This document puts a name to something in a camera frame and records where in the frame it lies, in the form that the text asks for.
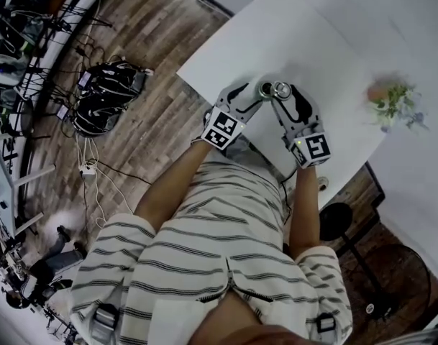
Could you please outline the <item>person's left forearm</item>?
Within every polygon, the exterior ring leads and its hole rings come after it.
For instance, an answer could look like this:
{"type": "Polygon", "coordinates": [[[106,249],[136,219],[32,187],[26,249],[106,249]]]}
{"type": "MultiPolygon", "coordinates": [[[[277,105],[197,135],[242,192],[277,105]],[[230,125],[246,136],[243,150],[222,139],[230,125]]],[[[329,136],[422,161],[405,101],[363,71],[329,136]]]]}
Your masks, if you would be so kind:
{"type": "Polygon", "coordinates": [[[134,214],[159,231],[181,205],[196,171],[211,150],[212,146],[205,141],[194,142],[147,189],[134,214]]]}

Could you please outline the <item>small round metal object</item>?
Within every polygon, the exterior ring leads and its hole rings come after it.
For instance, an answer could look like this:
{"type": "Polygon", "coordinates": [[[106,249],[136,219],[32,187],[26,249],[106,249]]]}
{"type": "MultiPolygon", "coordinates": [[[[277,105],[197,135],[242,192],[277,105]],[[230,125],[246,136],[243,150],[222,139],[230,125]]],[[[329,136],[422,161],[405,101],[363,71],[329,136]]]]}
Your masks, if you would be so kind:
{"type": "Polygon", "coordinates": [[[271,96],[281,101],[287,101],[292,95],[291,86],[282,81],[275,81],[272,84],[271,96]]]}

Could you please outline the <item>black standing fan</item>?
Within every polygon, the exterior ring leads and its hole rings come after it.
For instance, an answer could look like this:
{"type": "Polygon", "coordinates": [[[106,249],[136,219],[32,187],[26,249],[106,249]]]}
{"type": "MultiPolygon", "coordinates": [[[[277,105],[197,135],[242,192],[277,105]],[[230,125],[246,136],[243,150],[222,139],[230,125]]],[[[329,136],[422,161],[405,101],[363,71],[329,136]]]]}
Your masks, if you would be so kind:
{"type": "Polygon", "coordinates": [[[387,321],[396,316],[412,322],[427,310],[431,299],[431,275],[423,259],[403,244],[386,244],[358,252],[347,230],[353,222],[346,203],[333,203],[321,213],[321,238],[342,239],[355,258],[356,267],[347,274],[351,284],[352,309],[366,321],[387,321]]]}

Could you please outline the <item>black backpack with white lines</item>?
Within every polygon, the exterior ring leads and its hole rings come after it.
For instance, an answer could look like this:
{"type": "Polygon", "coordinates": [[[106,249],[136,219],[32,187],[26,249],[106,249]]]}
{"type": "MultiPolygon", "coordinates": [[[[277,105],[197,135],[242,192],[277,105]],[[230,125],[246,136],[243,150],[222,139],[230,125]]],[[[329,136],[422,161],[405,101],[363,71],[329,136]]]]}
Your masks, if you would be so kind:
{"type": "Polygon", "coordinates": [[[85,138],[94,138],[110,132],[127,106],[113,98],[99,94],[81,96],[74,108],[71,124],[85,138]]]}
{"type": "Polygon", "coordinates": [[[99,94],[122,103],[136,99],[145,87],[146,80],[154,74],[151,69],[133,65],[126,60],[105,62],[87,70],[91,79],[81,95],[99,94]]]}

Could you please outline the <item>white side table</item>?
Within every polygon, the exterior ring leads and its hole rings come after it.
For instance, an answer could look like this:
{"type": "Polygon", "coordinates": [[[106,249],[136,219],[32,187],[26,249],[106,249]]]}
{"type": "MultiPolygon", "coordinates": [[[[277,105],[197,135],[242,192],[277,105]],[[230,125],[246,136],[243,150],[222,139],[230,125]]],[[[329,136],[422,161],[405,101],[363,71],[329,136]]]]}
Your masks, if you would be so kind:
{"type": "MultiPolygon", "coordinates": [[[[0,142],[11,138],[9,134],[0,134],[0,142]]],[[[44,216],[44,213],[40,212],[24,222],[20,227],[16,227],[15,196],[16,192],[19,191],[19,187],[55,171],[55,169],[56,166],[51,164],[14,180],[6,167],[4,156],[0,148],[0,219],[10,237],[15,238],[18,234],[36,224],[44,216]]]]}

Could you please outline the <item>person's neck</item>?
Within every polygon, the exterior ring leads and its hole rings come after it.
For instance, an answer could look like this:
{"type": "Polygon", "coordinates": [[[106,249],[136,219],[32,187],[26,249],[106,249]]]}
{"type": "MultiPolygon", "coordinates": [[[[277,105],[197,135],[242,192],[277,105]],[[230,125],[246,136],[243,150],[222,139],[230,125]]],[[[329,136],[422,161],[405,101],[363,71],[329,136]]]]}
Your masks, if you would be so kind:
{"type": "Polygon", "coordinates": [[[250,306],[229,292],[195,330],[188,345],[317,345],[287,328],[263,325],[250,306]]]}

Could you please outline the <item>person's striped shirt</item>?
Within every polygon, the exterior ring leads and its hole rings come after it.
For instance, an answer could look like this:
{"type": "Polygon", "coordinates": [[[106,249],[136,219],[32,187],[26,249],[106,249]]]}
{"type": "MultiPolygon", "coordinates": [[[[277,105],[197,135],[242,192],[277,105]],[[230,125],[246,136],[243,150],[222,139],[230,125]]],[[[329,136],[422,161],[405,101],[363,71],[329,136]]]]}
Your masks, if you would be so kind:
{"type": "Polygon", "coordinates": [[[70,319],[88,345],[100,304],[119,320],[112,345],[187,345],[229,290],[265,324],[342,345],[352,311],[337,256],[314,247],[283,252],[283,204],[274,179],[205,162],[174,217],[159,231],[127,213],[112,216],[71,288],[70,319]],[[318,333],[331,313],[336,331],[318,333]]]}

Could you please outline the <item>green translucent bottle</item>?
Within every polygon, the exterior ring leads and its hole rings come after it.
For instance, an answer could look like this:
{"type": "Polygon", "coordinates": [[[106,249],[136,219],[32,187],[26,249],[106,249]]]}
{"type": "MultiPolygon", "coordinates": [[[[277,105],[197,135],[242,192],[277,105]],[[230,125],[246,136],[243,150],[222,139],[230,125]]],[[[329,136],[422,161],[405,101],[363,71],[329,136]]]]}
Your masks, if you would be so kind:
{"type": "Polygon", "coordinates": [[[257,87],[257,92],[264,101],[269,101],[275,95],[273,83],[268,81],[263,81],[259,83],[257,87]]]}

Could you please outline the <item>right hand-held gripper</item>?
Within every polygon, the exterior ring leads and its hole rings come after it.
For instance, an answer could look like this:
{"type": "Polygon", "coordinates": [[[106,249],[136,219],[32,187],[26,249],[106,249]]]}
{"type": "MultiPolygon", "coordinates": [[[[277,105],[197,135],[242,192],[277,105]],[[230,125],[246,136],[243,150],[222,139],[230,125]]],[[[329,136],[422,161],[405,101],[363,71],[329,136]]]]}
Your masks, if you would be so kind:
{"type": "Polygon", "coordinates": [[[273,110],[285,129],[283,141],[286,149],[295,157],[296,164],[301,169],[320,165],[331,157],[331,150],[326,132],[320,121],[319,107],[315,100],[303,89],[291,84],[291,93],[295,98],[297,122],[308,124],[294,132],[293,118],[283,102],[273,98],[273,110]]]}

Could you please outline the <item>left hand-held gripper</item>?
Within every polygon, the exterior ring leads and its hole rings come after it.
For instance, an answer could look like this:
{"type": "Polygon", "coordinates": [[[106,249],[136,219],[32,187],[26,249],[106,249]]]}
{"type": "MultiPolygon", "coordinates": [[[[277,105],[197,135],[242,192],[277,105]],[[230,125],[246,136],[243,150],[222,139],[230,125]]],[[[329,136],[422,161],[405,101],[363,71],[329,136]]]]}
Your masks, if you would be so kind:
{"type": "Polygon", "coordinates": [[[249,121],[263,104],[262,99],[251,98],[248,86],[248,82],[233,83],[219,93],[201,140],[224,150],[238,138],[246,127],[242,121],[249,121]],[[236,109],[237,119],[219,107],[236,109]]]}

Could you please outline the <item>person's right forearm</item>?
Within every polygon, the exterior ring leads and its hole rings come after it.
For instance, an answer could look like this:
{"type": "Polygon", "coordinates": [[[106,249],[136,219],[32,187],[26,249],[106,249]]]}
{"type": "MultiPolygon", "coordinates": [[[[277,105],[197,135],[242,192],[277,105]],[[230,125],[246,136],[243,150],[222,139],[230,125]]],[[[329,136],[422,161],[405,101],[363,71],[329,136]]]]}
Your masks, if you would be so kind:
{"type": "Polygon", "coordinates": [[[288,243],[290,256],[293,259],[297,259],[306,250],[320,245],[318,194],[316,168],[298,170],[288,243]]]}

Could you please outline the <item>small potted flower plant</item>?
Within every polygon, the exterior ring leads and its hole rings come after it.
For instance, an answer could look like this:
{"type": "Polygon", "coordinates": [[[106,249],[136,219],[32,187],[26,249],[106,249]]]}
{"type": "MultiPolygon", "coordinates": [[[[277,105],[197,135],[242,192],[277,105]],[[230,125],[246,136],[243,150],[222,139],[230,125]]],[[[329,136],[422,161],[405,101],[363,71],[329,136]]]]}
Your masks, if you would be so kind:
{"type": "Polygon", "coordinates": [[[414,133],[420,129],[429,131],[422,95],[406,76],[397,72],[376,76],[366,90],[366,98],[376,117],[373,124],[382,133],[390,134],[394,127],[405,127],[414,133]]]}

